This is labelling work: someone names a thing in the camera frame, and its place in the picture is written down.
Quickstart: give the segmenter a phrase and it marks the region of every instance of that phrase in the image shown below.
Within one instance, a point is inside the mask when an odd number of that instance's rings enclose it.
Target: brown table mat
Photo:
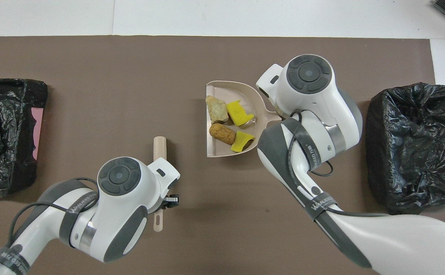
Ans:
[[[271,64],[283,66],[303,53],[330,61],[338,86],[364,116],[383,89],[435,82],[428,40],[0,37],[0,78],[42,80],[50,89],[37,180],[0,199],[0,246],[16,212],[48,186],[95,178],[105,161],[122,155],[148,164],[153,138],[166,136],[168,160],[181,178],[171,192],[180,194],[180,205],[164,212],[163,231],[153,231],[150,216],[133,251],[110,264],[54,240],[31,275],[376,274],[339,252],[255,149],[206,158],[205,84],[231,80],[254,87]],[[313,178],[342,209],[384,211],[367,185],[363,139],[331,161],[334,175]],[[445,221],[445,208],[432,212]]]

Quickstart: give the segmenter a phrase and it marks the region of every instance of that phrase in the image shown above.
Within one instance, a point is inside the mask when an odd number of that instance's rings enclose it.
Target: black plastic bag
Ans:
[[[47,85],[29,79],[0,79],[0,197],[30,186],[36,179],[32,156],[32,107],[44,108]]]
[[[445,86],[385,89],[366,122],[369,186],[390,214],[445,205]]]

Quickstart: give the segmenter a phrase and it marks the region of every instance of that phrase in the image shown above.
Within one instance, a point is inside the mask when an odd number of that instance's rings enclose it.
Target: yellow sponge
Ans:
[[[254,136],[243,133],[241,131],[236,132],[236,140],[234,141],[233,145],[231,146],[231,150],[234,152],[241,152],[243,151],[243,148],[245,145],[249,142],[254,140]]]
[[[248,121],[252,120],[254,117],[254,114],[246,114],[246,111],[243,109],[243,107],[239,104],[241,100],[236,100],[231,103],[226,104],[227,113],[233,120],[234,124],[236,126],[241,126]]]

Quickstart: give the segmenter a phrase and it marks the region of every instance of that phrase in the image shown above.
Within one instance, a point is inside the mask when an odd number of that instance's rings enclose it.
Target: gray strap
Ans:
[[[336,201],[328,193],[323,192],[306,204],[306,212],[314,221],[323,211],[335,204]]]
[[[25,275],[31,268],[22,255],[9,247],[0,248],[0,264],[6,266],[17,275]]]
[[[292,134],[294,134],[297,142],[304,150],[304,153],[309,162],[309,170],[312,171],[316,167],[318,167],[321,164],[319,151],[311,136],[302,126],[302,124],[293,118],[287,118],[286,120],[283,120],[282,124],[285,125],[285,127],[287,127],[287,129],[292,132]]]
[[[70,242],[70,236],[71,232],[73,231],[74,224],[76,223],[81,210],[84,209],[88,204],[93,202],[93,200],[95,200],[97,196],[98,194],[95,191],[88,192],[77,199],[76,202],[74,202],[74,204],[72,204],[65,212],[63,221],[61,222],[60,226],[60,240],[65,245],[69,245],[70,247],[74,248],[74,246],[72,246]]]

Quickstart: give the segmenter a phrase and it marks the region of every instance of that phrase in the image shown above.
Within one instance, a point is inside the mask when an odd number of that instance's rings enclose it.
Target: beige dustpan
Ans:
[[[246,110],[246,113],[253,113],[254,118],[248,123],[236,126],[226,125],[227,127],[236,131],[242,131],[247,134],[254,135],[254,141],[245,150],[240,153],[231,151],[231,146],[214,139],[209,134],[210,123],[209,111],[206,108],[206,134],[207,134],[207,157],[227,157],[228,155],[239,155],[248,152],[258,145],[258,139],[266,125],[270,121],[281,121],[280,116],[276,112],[270,112],[266,109],[265,103],[261,95],[253,87],[244,83],[233,81],[211,81],[206,85],[206,96],[211,95],[218,99],[230,103],[232,101],[241,100],[241,106]]]

